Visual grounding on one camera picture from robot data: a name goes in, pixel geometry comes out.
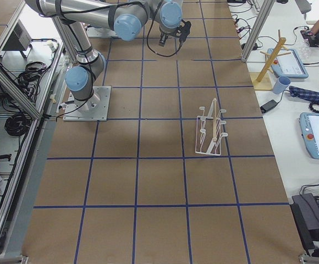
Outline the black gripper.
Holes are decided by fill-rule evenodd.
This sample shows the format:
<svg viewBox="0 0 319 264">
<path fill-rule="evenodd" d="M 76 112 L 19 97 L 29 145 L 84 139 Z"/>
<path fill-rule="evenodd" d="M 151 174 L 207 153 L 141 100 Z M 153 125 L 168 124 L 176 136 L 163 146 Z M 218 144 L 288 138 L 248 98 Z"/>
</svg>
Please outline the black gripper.
<svg viewBox="0 0 319 264">
<path fill-rule="evenodd" d="M 161 32 L 160 39 L 159 39 L 159 45 L 164 47 L 166 44 L 166 41 L 169 36 L 175 37 L 179 39 L 179 46 L 181 47 L 183 43 L 186 41 L 187 37 L 190 34 L 191 29 L 191 22 L 181 20 L 181 23 L 179 26 L 169 29 L 165 27 L 164 25 L 159 26 L 159 30 Z"/>
</svg>

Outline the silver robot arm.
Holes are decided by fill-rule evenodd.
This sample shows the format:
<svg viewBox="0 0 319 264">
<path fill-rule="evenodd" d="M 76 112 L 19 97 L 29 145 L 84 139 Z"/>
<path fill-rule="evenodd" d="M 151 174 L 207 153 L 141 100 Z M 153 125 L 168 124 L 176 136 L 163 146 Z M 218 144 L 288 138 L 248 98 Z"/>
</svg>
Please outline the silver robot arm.
<svg viewBox="0 0 319 264">
<path fill-rule="evenodd" d="M 159 45 L 176 37 L 183 45 L 190 34 L 191 22 L 183 19 L 182 5 L 177 1 L 26 1 L 38 15 L 56 18 L 76 52 L 77 65 L 67 71 L 65 82 L 74 97 L 76 109 L 93 109 L 100 101 L 94 82 L 106 66 L 104 56 L 95 50 L 84 24 L 113 31 L 123 41 L 137 37 L 148 21 L 159 24 Z"/>
</svg>

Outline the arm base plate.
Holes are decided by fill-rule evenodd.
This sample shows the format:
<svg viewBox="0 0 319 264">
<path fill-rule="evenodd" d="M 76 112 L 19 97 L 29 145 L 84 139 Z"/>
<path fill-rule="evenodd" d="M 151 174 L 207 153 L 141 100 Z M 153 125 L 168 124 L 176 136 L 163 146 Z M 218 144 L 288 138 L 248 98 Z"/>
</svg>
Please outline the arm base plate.
<svg viewBox="0 0 319 264">
<path fill-rule="evenodd" d="M 93 96 L 85 104 L 74 100 L 70 92 L 68 99 L 74 102 L 66 106 L 63 120 L 65 122 L 105 122 L 108 116 L 111 89 L 111 86 L 94 86 Z"/>
<path fill-rule="evenodd" d="M 104 27 L 87 26 L 86 33 L 88 37 L 92 39 L 109 39 L 118 37 L 114 31 Z"/>
</svg>

